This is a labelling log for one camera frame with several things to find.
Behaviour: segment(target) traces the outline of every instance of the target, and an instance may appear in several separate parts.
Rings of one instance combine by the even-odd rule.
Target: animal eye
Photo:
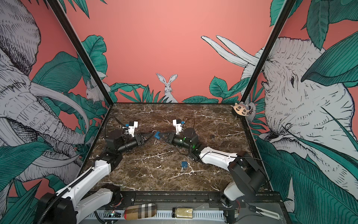
[[[295,83],[295,78],[292,76],[292,77],[291,77],[291,84],[292,84],[292,87],[294,87],[294,86],[293,86],[293,84],[294,84],[294,83]]]

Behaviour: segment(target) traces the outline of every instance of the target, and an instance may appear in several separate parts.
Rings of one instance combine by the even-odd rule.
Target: small blue object
[[[160,132],[156,132],[156,133],[155,133],[154,137],[155,137],[156,139],[160,139],[159,133],[160,133]]]
[[[188,162],[182,161],[182,168],[187,168],[187,167],[188,167]]]

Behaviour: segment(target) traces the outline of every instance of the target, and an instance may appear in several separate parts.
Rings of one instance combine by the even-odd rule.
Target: plush toy face
[[[249,109],[248,109],[248,106],[246,106],[245,104],[238,104],[238,103],[235,103],[234,106],[232,106],[235,110],[235,112],[238,114],[238,115],[241,115],[241,116],[248,116],[248,113],[249,113]]]

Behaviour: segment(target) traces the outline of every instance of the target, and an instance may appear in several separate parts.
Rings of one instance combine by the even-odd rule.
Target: marble tabletop
[[[240,119],[231,114],[230,105],[206,104],[115,104],[110,116],[122,123],[138,121],[136,132],[175,131],[173,119],[195,119],[195,130],[200,142],[224,152],[245,150],[251,154],[248,140]],[[193,126],[193,119],[187,127]],[[107,124],[107,133],[120,125],[114,120]],[[106,145],[102,133],[89,155],[84,171]],[[100,180],[92,190],[106,183],[120,186],[124,191],[222,191],[233,179],[230,173],[214,165],[195,163],[185,149],[156,138],[145,145],[123,153],[123,160],[109,175]],[[181,171],[181,162],[188,168]]]

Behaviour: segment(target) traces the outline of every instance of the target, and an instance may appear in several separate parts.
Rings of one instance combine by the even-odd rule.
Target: white tusk
[[[55,167],[61,167],[66,166],[72,162],[74,162],[79,155],[69,158],[69,159],[52,159],[47,156],[41,155],[37,159],[35,159],[34,162],[32,162],[33,165],[44,167],[44,168],[55,168]]]
[[[25,142],[13,130],[10,122],[6,118],[0,118],[0,138],[8,146],[19,146]]]
[[[223,42],[223,44],[229,48],[232,52],[234,52],[234,54],[236,54],[239,58],[247,61],[248,63],[252,64],[252,65],[257,65],[259,58],[252,56],[251,54],[247,53],[246,51],[244,51],[243,49],[241,49],[241,47],[239,47],[238,45],[236,45],[234,42],[232,42],[231,40],[226,39],[225,37],[221,37],[221,36],[216,36],[221,42]]]
[[[39,84],[34,83],[34,82],[31,82],[30,93],[32,93],[35,96],[49,97],[51,99],[64,102],[64,103],[68,104],[69,106],[73,107],[83,117],[84,121],[86,122],[86,132],[88,131],[88,128],[89,128],[90,125],[89,125],[89,122],[88,122],[87,115],[84,112],[84,110],[82,109],[82,107],[80,107],[72,99],[68,98],[67,96],[63,95],[62,93],[56,92],[56,91],[54,91],[52,89],[49,89],[47,87],[44,87],[44,86],[39,85]]]
[[[237,57],[236,55],[233,55],[232,53],[228,52],[227,50],[225,50],[223,47],[221,47],[218,43],[216,43],[215,41],[213,41],[212,39],[202,36],[201,37],[204,41],[206,41],[208,44],[210,44],[215,50],[216,52],[219,53],[220,56],[222,56],[223,58],[225,58],[227,61],[236,64],[238,66],[241,67],[246,67],[248,62],[244,61],[243,59]]]

